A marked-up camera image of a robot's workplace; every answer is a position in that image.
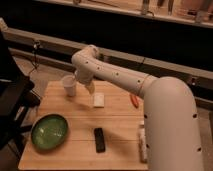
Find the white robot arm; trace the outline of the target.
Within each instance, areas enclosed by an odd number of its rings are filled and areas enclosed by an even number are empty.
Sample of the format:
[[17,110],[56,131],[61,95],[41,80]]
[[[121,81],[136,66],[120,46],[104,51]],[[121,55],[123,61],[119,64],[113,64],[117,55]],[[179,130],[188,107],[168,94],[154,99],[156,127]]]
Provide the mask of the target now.
[[144,125],[149,171],[204,171],[195,98],[185,82],[155,77],[98,59],[88,45],[72,56],[79,83],[106,80],[144,100]]

